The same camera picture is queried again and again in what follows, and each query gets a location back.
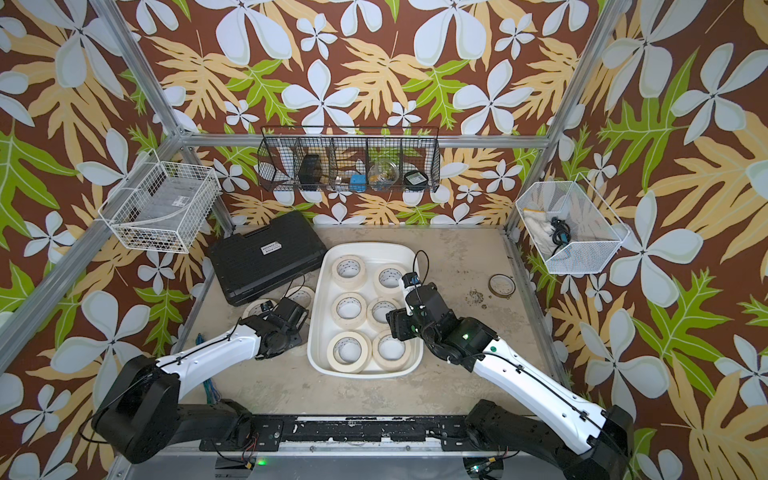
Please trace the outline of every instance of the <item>table surface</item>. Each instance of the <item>table surface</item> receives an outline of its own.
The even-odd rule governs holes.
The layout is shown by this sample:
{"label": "table surface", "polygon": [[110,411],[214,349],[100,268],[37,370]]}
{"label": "table surface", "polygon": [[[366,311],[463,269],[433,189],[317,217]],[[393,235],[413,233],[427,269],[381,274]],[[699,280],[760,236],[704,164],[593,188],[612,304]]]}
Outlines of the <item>table surface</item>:
{"label": "table surface", "polygon": [[[512,276],[500,230],[318,227],[316,231],[328,248],[379,241],[425,250],[432,262],[428,280],[435,282],[449,308],[457,316],[473,316],[487,324],[518,354],[548,373],[519,294],[502,299],[488,290],[492,275]],[[424,271],[421,257],[419,265]],[[318,272],[306,278],[313,290]],[[515,279],[518,286],[527,281]],[[264,297],[279,299],[285,289],[282,286]],[[192,347],[198,333],[209,339],[231,328],[244,308],[229,305],[215,280],[184,347]],[[421,364],[407,376],[370,380],[323,375],[307,359],[306,333],[304,330],[303,345],[274,359],[241,362],[216,375],[214,385],[224,398],[265,414],[452,415],[468,413],[480,399],[496,402],[510,412],[530,413],[496,385],[460,366],[446,364],[426,348]],[[181,401],[205,403],[203,387],[196,387]]]}

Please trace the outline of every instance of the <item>small tape roll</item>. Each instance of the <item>small tape roll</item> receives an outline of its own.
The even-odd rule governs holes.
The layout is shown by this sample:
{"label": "small tape roll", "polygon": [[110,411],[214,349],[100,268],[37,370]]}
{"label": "small tape roll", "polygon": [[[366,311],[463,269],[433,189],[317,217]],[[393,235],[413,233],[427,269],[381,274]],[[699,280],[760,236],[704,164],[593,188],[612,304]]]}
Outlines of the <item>small tape roll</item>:
{"label": "small tape roll", "polygon": [[380,296],[390,298],[400,295],[400,279],[406,274],[406,270],[393,263],[382,266],[373,277],[373,287]]}
{"label": "small tape roll", "polygon": [[274,300],[271,300],[271,299],[268,299],[268,298],[259,298],[258,300],[255,300],[255,301],[249,303],[245,307],[245,310],[243,310],[243,316],[241,318],[248,318],[251,315],[257,315],[257,314],[261,313],[261,308],[259,308],[259,306],[262,303],[267,303],[267,302],[272,302],[273,306],[277,304],[277,302],[275,302]]}
{"label": "small tape roll", "polygon": [[366,321],[366,299],[354,292],[342,293],[331,306],[331,317],[344,330],[359,328]]}
{"label": "small tape roll", "polygon": [[312,313],[312,305],[315,303],[315,292],[308,286],[295,286],[288,290],[286,296],[306,308],[309,314]]}
{"label": "small tape roll", "polygon": [[371,341],[357,332],[341,332],[328,344],[328,363],[341,373],[357,373],[371,360]]}
{"label": "small tape roll", "polygon": [[373,340],[373,361],[390,372],[402,370],[411,359],[412,351],[413,345],[410,341],[401,342],[392,338],[392,333],[386,330]]}
{"label": "small tape roll", "polygon": [[368,326],[373,328],[376,332],[381,332],[382,330],[389,331],[389,324],[386,322],[386,314],[387,312],[399,308],[402,307],[397,300],[380,296],[368,304],[366,322],[368,323]]}
{"label": "small tape roll", "polygon": [[366,263],[360,257],[345,255],[331,266],[333,281],[347,290],[357,290],[366,284]]}

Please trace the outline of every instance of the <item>case label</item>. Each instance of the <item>case label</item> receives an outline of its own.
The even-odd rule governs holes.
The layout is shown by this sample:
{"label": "case label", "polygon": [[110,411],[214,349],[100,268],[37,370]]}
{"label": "case label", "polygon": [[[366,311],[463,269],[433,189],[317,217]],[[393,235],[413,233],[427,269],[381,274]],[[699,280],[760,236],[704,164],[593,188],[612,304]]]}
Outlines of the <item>case label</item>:
{"label": "case label", "polygon": [[183,195],[179,195],[176,197],[176,200],[174,200],[173,205],[174,207],[183,207],[184,205],[188,204],[190,201],[189,197],[184,197]]}
{"label": "case label", "polygon": [[261,247],[261,253],[264,255],[267,255],[268,253],[272,253],[276,250],[280,250],[281,248],[283,248],[283,246],[280,245],[279,242],[272,242]]}

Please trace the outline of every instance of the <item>black box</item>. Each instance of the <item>black box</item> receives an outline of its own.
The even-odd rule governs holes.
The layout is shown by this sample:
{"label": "black box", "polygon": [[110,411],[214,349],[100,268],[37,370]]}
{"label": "black box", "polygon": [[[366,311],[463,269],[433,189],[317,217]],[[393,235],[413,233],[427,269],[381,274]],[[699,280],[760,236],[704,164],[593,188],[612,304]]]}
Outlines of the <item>black box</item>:
{"label": "black box", "polygon": [[327,251],[301,212],[293,211],[217,241],[208,256],[227,302],[240,306],[320,268]]}

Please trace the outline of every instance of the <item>white wire basket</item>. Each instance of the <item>white wire basket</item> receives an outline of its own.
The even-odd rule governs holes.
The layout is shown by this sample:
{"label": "white wire basket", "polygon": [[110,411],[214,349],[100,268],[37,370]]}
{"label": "white wire basket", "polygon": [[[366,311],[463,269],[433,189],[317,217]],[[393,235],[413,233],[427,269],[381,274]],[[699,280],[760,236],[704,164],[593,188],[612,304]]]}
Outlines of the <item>white wire basket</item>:
{"label": "white wire basket", "polygon": [[99,207],[120,243],[133,250],[189,253],[221,187],[213,168],[158,162],[130,190],[126,201],[111,209],[114,216],[106,217],[104,205]]}
{"label": "white wire basket", "polygon": [[[631,234],[592,184],[585,181],[588,188],[584,189],[578,180],[536,182],[515,201],[532,243],[552,274],[600,273]],[[532,233],[535,229],[524,214],[526,209],[545,212],[547,221],[565,220],[571,242],[552,252],[551,244],[543,244]]]}

